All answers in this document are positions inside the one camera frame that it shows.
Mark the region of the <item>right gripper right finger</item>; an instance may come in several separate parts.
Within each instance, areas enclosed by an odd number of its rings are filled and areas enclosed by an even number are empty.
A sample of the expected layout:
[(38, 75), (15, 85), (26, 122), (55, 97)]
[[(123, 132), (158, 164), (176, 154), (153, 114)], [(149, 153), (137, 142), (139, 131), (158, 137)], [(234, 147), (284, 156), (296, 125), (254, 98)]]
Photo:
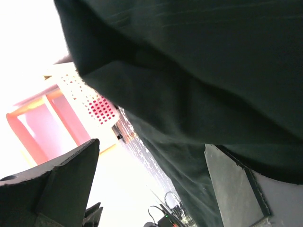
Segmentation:
[(303, 187), (280, 182), (243, 166), (216, 146), (205, 159), (226, 227), (301, 227)]

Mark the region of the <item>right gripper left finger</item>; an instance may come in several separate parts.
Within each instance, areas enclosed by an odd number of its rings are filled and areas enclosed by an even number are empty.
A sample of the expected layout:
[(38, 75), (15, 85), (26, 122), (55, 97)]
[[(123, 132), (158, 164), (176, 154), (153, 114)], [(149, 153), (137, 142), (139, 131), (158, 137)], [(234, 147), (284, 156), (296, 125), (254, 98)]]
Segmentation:
[(100, 204), (87, 208), (99, 140), (0, 180), (2, 227), (97, 227)]

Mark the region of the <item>black daisy print t-shirt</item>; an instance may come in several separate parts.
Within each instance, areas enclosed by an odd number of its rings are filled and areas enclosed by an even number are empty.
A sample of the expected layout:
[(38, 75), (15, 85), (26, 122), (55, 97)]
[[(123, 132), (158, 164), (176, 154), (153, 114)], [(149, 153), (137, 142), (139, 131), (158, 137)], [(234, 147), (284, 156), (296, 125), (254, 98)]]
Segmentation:
[(199, 227), (222, 226), (206, 144), (262, 175), (302, 184), (302, 1), (55, 6), (79, 75), (124, 108)]

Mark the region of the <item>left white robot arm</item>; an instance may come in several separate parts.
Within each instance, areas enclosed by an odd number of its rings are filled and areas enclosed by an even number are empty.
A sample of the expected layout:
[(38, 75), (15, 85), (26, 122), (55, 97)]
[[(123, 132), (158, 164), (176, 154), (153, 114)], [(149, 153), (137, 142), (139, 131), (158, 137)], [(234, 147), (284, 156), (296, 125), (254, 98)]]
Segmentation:
[[(144, 224), (144, 227), (185, 227), (186, 225), (173, 213), (168, 205), (164, 204), (159, 196), (151, 190), (151, 193), (154, 195), (158, 205), (151, 205), (148, 209), (148, 215), (151, 218), (151, 221), (148, 221)], [(162, 214), (162, 217), (157, 221), (154, 216), (151, 214), (150, 209), (155, 208), (159, 210)]]

